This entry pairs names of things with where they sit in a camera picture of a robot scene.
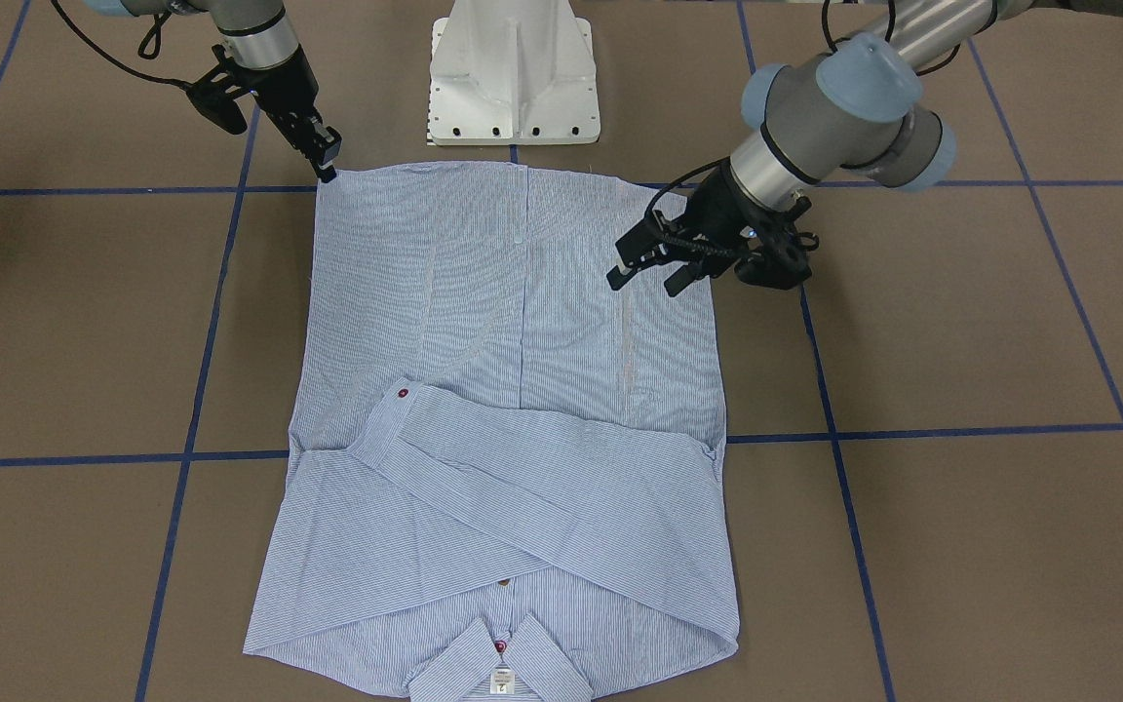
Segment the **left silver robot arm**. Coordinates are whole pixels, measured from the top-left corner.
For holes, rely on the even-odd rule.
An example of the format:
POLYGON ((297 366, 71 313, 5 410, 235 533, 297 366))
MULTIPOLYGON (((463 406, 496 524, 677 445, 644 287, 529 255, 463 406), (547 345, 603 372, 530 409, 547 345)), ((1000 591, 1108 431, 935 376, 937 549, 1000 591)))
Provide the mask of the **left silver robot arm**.
POLYGON ((935 185, 955 163, 955 133, 921 103, 922 79, 964 42, 1033 9, 1032 1, 891 1, 885 18, 838 37, 821 18, 827 49, 798 66, 765 65, 741 97, 752 130, 727 157, 692 172, 699 186, 669 217, 655 201, 617 243, 610 288, 668 266, 678 297, 727 271, 746 285, 805 283, 814 234, 798 230, 806 188, 836 172, 891 190, 935 185))

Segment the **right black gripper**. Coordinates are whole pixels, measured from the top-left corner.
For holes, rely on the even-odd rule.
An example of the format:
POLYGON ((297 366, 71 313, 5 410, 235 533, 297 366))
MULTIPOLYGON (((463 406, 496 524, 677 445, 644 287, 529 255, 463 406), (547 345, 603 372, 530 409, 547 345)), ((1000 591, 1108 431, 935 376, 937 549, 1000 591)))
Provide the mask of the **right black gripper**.
POLYGON ((280 65, 252 70, 259 76, 253 93, 261 110, 307 159, 320 182, 332 182, 343 136, 325 125, 316 108, 318 83, 304 51, 298 46, 280 65))

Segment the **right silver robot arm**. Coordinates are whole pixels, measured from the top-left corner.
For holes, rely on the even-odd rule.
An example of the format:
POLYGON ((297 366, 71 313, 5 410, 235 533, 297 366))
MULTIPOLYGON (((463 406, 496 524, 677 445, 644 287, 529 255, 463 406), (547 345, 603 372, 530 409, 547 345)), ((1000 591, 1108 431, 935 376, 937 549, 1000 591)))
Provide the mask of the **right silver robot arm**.
POLYGON ((247 131, 249 124, 238 99, 253 97, 259 111, 304 157, 320 182, 330 183, 337 177, 334 161, 343 136, 325 124, 318 111, 317 78, 281 1, 89 1, 88 8, 107 17, 150 18, 150 28, 138 45, 141 60, 157 57, 162 27, 170 18, 209 15, 219 34, 213 46, 214 67, 193 81, 133 69, 82 31, 58 1, 51 8, 100 58, 146 83, 179 89, 197 112, 223 133, 247 131))

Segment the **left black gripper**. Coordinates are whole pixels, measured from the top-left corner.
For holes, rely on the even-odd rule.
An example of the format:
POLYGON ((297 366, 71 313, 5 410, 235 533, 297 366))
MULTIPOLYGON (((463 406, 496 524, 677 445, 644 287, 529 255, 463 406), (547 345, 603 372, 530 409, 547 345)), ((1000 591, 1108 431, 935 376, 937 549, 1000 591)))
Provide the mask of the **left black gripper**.
POLYGON ((606 272, 609 288, 620 292, 640 272, 683 262, 664 281, 668 297, 713 276, 713 268, 765 268, 764 248, 750 248, 743 235, 752 226, 754 203, 734 182, 730 161, 715 161, 682 175, 654 195, 669 194, 684 181, 709 172, 692 192, 683 215, 664 219, 654 215, 658 228, 632 228, 615 241, 618 261, 606 272))

